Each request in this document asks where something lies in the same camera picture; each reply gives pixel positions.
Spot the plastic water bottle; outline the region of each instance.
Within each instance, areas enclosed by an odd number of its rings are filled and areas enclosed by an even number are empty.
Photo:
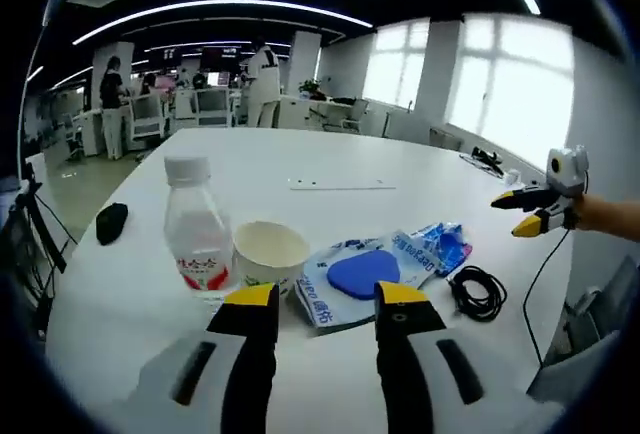
[[[171,186],[164,233],[180,275],[200,297],[231,282],[233,237],[229,217],[209,190],[206,157],[165,157]]]

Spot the bottle cap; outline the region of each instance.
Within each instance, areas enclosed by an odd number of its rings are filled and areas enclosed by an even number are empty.
[[[170,186],[204,182],[211,177],[206,157],[165,156],[164,170]]]

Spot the paper cup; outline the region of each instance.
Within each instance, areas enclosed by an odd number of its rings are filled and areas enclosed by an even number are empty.
[[[281,224],[257,221],[243,224],[234,236],[235,269],[248,286],[273,282],[285,296],[309,258],[309,244]]]

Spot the white round table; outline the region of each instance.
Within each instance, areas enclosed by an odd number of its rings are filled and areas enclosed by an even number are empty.
[[[47,356],[71,394],[90,410],[124,399],[140,368],[177,338],[204,329],[210,307],[195,299],[165,245],[169,187],[165,154],[206,155],[211,188],[233,227],[256,220],[286,224],[312,251],[349,238],[396,229],[412,232],[440,221],[460,222],[473,245],[468,264],[494,274],[508,300],[496,320],[476,323],[454,313],[444,280],[427,283],[449,327],[487,343],[513,367],[525,390],[538,363],[522,315],[536,271],[562,232],[517,239],[511,229],[524,214],[492,209],[504,192],[498,179],[458,153],[418,144],[349,134],[269,129],[186,129],[151,154],[113,193],[129,219],[121,237],[103,247],[92,223],[61,276],[51,313]],[[289,179],[383,179],[390,190],[289,188]],[[540,350],[551,343],[565,299],[573,236],[547,264],[529,300]],[[281,309],[278,369],[269,402],[270,432],[386,432],[384,398],[376,372],[373,324],[316,337],[306,320]]]

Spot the blue sponge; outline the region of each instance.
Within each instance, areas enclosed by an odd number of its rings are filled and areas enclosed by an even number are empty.
[[[348,296],[370,300],[376,282],[400,280],[400,268],[396,258],[387,251],[369,251],[336,262],[329,268],[327,280]]]

